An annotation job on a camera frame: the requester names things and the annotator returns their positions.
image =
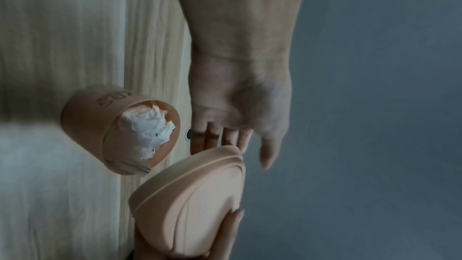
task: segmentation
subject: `gray wall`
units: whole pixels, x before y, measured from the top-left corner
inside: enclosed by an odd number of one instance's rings
[[[232,259],[462,259],[462,0],[304,0],[291,71]]]

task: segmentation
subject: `light wood panel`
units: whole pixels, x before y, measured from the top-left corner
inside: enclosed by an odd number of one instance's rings
[[[66,137],[76,89],[123,85],[125,0],[0,0],[0,259],[116,259],[120,177]]]
[[[122,177],[120,255],[133,249],[134,222],[127,205],[130,195],[148,177],[189,155],[184,133],[191,120],[191,106],[187,102],[190,62],[188,57],[183,58],[191,46],[188,34],[178,0],[127,0],[125,87],[173,105],[179,111],[183,127],[170,157],[146,178]]]

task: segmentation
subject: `wooden surface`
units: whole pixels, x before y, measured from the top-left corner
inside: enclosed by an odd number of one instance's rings
[[[105,169],[59,114],[75,90],[105,83],[180,106],[189,124],[186,32],[177,0],[0,0],[0,259],[127,256],[140,180]]]
[[[191,122],[191,103],[180,104],[184,96],[189,99],[188,72],[191,47],[189,31],[178,0],[127,0],[127,27],[125,46],[125,87],[167,102],[181,117],[179,141],[163,163],[156,166],[145,178],[122,178],[120,195],[120,254],[133,247],[134,222],[127,205],[133,191],[146,179],[172,163],[189,155],[189,142],[185,140],[185,127]]]

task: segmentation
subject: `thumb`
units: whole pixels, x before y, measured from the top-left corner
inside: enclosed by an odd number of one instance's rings
[[[269,170],[279,155],[282,139],[261,138],[260,164],[264,170]]]
[[[232,246],[236,240],[239,224],[244,216],[244,210],[238,209],[228,213],[221,223],[215,242],[210,250],[207,260],[228,260]]]

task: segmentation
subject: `container lid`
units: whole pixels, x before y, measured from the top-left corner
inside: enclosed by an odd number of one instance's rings
[[[172,121],[175,125],[170,140],[162,144],[155,151],[154,157],[148,160],[152,168],[170,154],[180,136],[180,116],[168,103],[120,87],[93,86],[77,92],[67,102],[61,113],[61,126],[70,138],[102,161],[108,169],[120,175],[133,175],[114,167],[104,159],[103,139],[118,115],[130,107],[141,104],[157,105],[160,109],[166,110],[166,120]]]
[[[172,257],[206,254],[226,214],[239,208],[245,178],[240,150],[213,148],[155,175],[128,203],[154,248]]]

